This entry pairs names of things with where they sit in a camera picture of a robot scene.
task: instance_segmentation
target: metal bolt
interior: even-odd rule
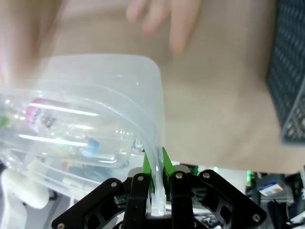
[[[181,179],[181,178],[183,177],[183,175],[182,175],[182,173],[176,173],[176,177],[177,177],[178,179]]]
[[[261,221],[261,217],[260,217],[259,215],[257,215],[257,214],[254,214],[254,215],[252,216],[252,219],[253,219],[255,222]]]
[[[64,229],[65,225],[63,223],[60,223],[57,225],[57,229]]]
[[[211,176],[210,176],[209,173],[204,173],[204,174],[203,174],[203,177],[209,179]]]

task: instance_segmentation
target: table surface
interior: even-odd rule
[[[172,160],[231,169],[290,173],[305,162],[284,146],[265,84],[275,27],[275,0],[204,0],[182,55],[168,47],[169,26],[154,39],[129,25],[122,4],[66,6],[53,54],[129,53],[161,69],[166,149]]]

